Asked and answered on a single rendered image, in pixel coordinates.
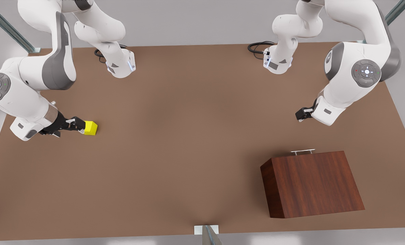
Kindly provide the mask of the silver frame post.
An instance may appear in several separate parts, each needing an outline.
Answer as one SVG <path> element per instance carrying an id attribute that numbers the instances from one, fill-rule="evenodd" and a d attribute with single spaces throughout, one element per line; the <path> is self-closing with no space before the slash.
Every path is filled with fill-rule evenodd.
<path id="1" fill-rule="evenodd" d="M 405 0 L 397 0 L 396 4 L 385 15 L 387 26 L 389 27 L 390 24 L 397 19 L 397 17 L 399 17 L 403 11 L 405 11 Z"/>
<path id="2" fill-rule="evenodd" d="M 15 40 L 29 54 L 40 53 L 41 48 L 34 47 L 1 14 L 0 14 L 0 28 L 3 31 L 5 31 L 13 40 Z"/>
<path id="3" fill-rule="evenodd" d="M 197 225 L 193 227 L 193 232 L 201 235 L 201 245 L 223 245 L 218 237 L 218 225 Z"/>

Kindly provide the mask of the dark wooden drawer cabinet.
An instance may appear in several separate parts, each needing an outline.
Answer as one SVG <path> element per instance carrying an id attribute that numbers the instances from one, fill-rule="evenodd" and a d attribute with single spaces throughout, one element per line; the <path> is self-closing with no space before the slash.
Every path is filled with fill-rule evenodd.
<path id="1" fill-rule="evenodd" d="M 271 218 L 365 209 L 344 151 L 272 157 L 260 170 Z"/>

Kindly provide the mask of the yellow cube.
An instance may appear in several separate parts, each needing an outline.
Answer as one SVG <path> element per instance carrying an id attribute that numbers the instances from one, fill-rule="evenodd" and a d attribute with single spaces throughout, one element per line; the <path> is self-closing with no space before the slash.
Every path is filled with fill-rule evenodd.
<path id="1" fill-rule="evenodd" d="M 84 121 L 84 135 L 96 135 L 98 125 L 94 121 Z"/>

